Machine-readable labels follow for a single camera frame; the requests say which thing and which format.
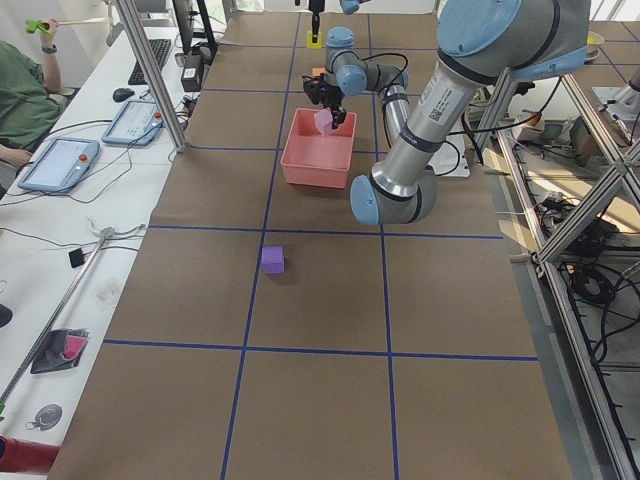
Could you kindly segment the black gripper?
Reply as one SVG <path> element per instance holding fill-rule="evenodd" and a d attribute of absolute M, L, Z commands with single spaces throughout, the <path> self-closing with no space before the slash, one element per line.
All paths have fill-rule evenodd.
<path fill-rule="evenodd" d="M 320 36 L 320 13 L 324 11 L 324 0 L 309 0 L 308 10 L 311 17 L 311 43 L 318 44 Z"/>
<path fill-rule="evenodd" d="M 323 122 L 332 122 L 331 127 L 338 129 L 346 119 L 346 110 L 341 107 L 344 98 L 342 90 L 337 86 L 329 84 L 324 73 L 317 76 L 304 75 L 302 79 L 304 93 L 311 103 L 327 107 L 323 110 Z"/>

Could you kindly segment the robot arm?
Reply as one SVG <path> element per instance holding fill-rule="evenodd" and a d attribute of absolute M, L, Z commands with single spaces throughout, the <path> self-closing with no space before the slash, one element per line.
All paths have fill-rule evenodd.
<path fill-rule="evenodd" d="M 587 1 L 449 1 L 439 17 L 437 62 L 416 108 L 389 121 L 385 159 L 350 187 L 365 225 L 419 221 L 436 199 L 429 162 L 476 91 L 510 69 L 525 81 L 559 77 L 583 65 Z"/>
<path fill-rule="evenodd" d="M 360 9 L 360 5 L 366 3 L 367 0 L 340 0 L 339 6 L 346 15 L 356 13 Z M 325 0 L 308 0 L 307 10 L 311 13 L 311 37 L 310 44 L 313 47 L 320 45 L 320 16 L 325 11 Z"/>

